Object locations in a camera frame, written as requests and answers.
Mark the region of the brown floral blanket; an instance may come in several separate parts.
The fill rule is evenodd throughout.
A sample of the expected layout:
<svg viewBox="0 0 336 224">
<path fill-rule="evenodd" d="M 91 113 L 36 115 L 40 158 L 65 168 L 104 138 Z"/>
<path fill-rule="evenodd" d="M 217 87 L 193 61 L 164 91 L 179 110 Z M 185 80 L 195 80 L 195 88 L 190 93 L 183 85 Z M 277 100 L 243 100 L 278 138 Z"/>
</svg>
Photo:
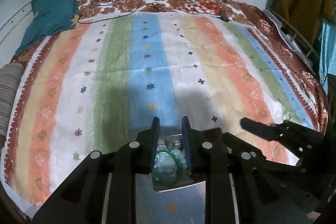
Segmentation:
<svg viewBox="0 0 336 224">
<path fill-rule="evenodd" d="M 238 20 L 240 18 L 245 18 L 246 20 L 249 20 L 251 23 L 255 23 L 259 19 L 266 18 L 270 22 L 272 22 L 268 18 L 268 16 L 266 16 L 264 12 L 259 10 L 257 7 L 247 5 L 246 3 L 236 2 L 233 0 L 77 0 L 77 5 L 79 8 L 79 16 L 76 22 L 76 27 L 80 24 L 88 24 L 93 19 L 96 19 L 98 22 L 101 22 L 104 20 L 118 19 L 144 12 L 151 14 L 177 13 L 182 15 L 210 16 L 213 18 L 218 18 L 219 14 L 224 14 L 230 20 Z M 19 56 L 14 56 L 13 63 L 19 61 L 25 62 L 26 60 L 28 60 L 32 55 L 33 51 L 37 49 L 38 45 L 42 42 L 42 40 L 47 37 L 49 36 L 45 36 L 40 40 L 38 40 L 34 45 L 30 46 Z M 311 129 L 320 133 L 324 133 L 327 128 L 327 123 L 325 126 L 325 130 L 323 132 L 317 131 L 313 128 Z"/>
</svg>

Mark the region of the striped colourful bedspread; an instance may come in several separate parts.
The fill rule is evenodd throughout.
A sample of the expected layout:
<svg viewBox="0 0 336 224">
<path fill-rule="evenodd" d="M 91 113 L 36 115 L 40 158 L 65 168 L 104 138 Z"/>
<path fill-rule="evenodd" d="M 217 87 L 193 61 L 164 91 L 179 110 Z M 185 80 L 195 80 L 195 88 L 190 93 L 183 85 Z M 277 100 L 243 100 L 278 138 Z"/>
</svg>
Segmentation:
<svg viewBox="0 0 336 224">
<path fill-rule="evenodd" d="M 220 127 L 289 164 L 283 145 L 240 128 L 290 120 L 323 132 L 325 93 L 263 18 L 137 13 L 44 38 L 18 86 L 1 181 L 33 215 L 90 151 L 117 151 L 158 117 L 163 134 L 186 116 Z"/>
</svg>

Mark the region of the clear jewelry box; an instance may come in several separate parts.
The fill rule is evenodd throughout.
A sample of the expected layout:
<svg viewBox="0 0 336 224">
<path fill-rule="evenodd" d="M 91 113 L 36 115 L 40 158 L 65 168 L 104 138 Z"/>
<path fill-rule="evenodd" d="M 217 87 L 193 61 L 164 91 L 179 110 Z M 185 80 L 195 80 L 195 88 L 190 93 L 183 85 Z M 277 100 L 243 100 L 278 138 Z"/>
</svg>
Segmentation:
<svg viewBox="0 0 336 224">
<path fill-rule="evenodd" d="M 181 189 L 203 181 L 202 176 L 192 175 L 188 168 L 181 134 L 159 137 L 151 179 L 156 192 Z"/>
</svg>

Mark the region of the green jade bangle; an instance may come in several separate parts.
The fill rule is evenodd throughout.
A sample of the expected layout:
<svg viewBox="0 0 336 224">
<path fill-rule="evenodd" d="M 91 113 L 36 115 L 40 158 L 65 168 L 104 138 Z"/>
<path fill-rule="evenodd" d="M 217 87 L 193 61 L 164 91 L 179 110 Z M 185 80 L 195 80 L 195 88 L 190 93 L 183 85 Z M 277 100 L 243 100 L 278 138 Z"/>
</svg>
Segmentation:
<svg viewBox="0 0 336 224">
<path fill-rule="evenodd" d="M 173 186 L 182 178 L 186 160 L 178 149 L 157 151 L 151 177 L 162 186 Z"/>
</svg>

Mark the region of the teal cloth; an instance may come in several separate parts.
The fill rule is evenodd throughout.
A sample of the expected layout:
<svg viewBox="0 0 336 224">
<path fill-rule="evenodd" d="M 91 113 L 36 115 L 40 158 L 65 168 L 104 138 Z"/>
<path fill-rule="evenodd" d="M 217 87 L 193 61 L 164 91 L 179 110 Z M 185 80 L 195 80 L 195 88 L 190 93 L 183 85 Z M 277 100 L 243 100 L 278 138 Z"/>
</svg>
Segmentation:
<svg viewBox="0 0 336 224">
<path fill-rule="evenodd" d="M 19 56 L 45 36 L 76 27 L 79 16 L 77 0 L 32 0 L 31 7 L 34 18 L 25 30 L 15 56 Z"/>
</svg>

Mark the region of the black charger plug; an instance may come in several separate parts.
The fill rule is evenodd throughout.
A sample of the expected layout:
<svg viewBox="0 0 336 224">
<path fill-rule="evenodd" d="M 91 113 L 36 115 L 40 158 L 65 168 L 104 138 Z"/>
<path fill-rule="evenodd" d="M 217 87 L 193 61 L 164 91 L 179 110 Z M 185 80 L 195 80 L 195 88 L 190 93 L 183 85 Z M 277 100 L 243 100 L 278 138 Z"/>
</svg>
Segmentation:
<svg viewBox="0 0 336 224">
<path fill-rule="evenodd" d="M 224 14 L 219 14 L 218 15 L 218 18 L 221 20 L 221 21 L 224 21 L 224 22 L 230 22 L 231 20 Z"/>
</svg>

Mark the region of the striped grey pillow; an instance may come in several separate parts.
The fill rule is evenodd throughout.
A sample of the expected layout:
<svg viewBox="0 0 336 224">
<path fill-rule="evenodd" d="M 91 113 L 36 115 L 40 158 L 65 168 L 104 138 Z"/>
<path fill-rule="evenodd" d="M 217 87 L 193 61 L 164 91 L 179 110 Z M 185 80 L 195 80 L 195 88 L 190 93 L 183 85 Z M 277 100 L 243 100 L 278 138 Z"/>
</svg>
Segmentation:
<svg viewBox="0 0 336 224">
<path fill-rule="evenodd" d="M 5 139 L 18 86 L 25 70 L 25 62 L 9 63 L 1 68 L 1 138 Z"/>
</svg>

